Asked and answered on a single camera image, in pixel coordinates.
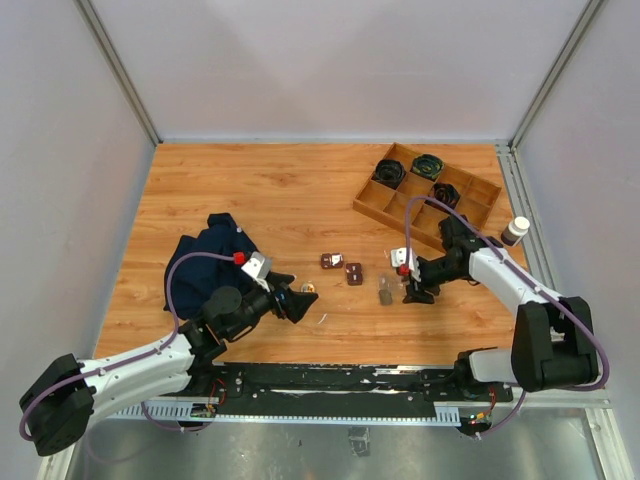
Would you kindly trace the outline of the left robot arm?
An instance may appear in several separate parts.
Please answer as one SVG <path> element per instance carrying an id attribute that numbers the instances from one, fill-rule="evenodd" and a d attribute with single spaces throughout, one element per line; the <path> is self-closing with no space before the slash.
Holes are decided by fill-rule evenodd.
<path id="1" fill-rule="evenodd" d="M 187 390 L 200 396 L 214 383 L 214 359 L 256 328 L 263 316 L 297 323 L 318 299 L 296 292 L 291 278 L 247 293 L 223 286 L 194 317 L 150 344 L 98 359 L 65 354 L 53 360 L 19 400 L 19 434 L 41 457 L 81 439 L 102 419 L 156 396 Z"/>

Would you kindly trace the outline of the grey pill box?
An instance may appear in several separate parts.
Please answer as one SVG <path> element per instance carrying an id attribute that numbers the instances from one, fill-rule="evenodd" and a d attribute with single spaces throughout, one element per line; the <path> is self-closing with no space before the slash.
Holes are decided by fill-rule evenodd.
<path id="1" fill-rule="evenodd" d="M 382 306 L 390 306 L 393 304 L 392 283 L 386 274 L 379 276 L 378 296 Z"/>

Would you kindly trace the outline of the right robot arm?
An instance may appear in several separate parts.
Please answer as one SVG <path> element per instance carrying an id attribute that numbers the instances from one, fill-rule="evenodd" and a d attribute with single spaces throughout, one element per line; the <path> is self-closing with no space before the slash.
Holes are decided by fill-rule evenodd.
<path id="1" fill-rule="evenodd" d="M 486 287 L 515 320 L 510 348 L 460 354 L 461 369 L 452 377 L 460 397 L 477 399 L 489 383 L 516 385 L 526 392 L 595 384 L 602 372 L 585 300 L 544 286 L 465 217 L 448 216 L 439 231 L 444 254 L 437 259 L 427 260 L 409 246 L 391 252 L 391 265 L 405 280 L 405 302 L 432 304 L 442 285 L 464 280 Z"/>

